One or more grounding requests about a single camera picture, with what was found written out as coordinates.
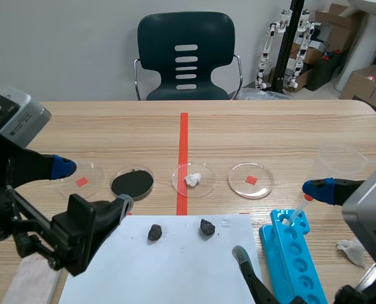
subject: white pedestal sink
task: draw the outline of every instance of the white pedestal sink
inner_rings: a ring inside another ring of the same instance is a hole
[[[376,0],[348,0],[348,2],[352,7],[366,11],[369,16],[367,25],[335,85],[338,91],[344,89],[352,71],[369,67],[376,56]]]

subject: black rock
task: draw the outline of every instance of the black rock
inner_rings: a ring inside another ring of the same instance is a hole
[[[205,236],[212,236],[215,233],[215,226],[207,220],[201,220],[201,231]]]
[[[149,235],[147,236],[147,239],[149,241],[157,241],[161,237],[162,234],[163,233],[161,231],[161,226],[154,224],[150,228]]]

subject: crumpled white paper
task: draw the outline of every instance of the crumpled white paper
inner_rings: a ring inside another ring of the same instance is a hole
[[[365,267],[365,248],[356,237],[351,241],[342,239],[337,242],[336,247],[338,250],[344,251],[355,265]]]
[[[185,182],[188,186],[195,187],[195,185],[201,181],[201,174],[200,173],[194,173],[194,174],[188,174],[185,177]]]

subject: chair leg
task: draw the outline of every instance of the chair leg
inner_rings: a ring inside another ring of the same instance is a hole
[[[237,58],[237,64],[239,65],[239,75],[240,75],[240,84],[239,88],[237,89],[236,93],[233,96],[233,99],[236,99],[237,95],[239,94],[241,90],[241,86],[243,85],[243,71],[241,69],[241,61],[240,61],[240,56],[239,55],[233,55]]]
[[[139,86],[137,85],[137,63],[139,61],[140,61],[140,58],[136,59],[134,61],[134,68],[135,68],[135,90],[136,90],[137,100],[141,100],[140,99],[140,94],[139,94]]]

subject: chair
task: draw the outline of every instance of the chair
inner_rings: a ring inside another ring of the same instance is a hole
[[[234,24],[229,16],[214,12],[161,13],[144,17],[137,29],[140,58],[134,61],[135,90],[137,63],[161,75],[160,86],[147,100],[229,99],[225,90],[211,81],[215,68],[239,65],[240,84],[243,77],[240,57],[234,54]]]

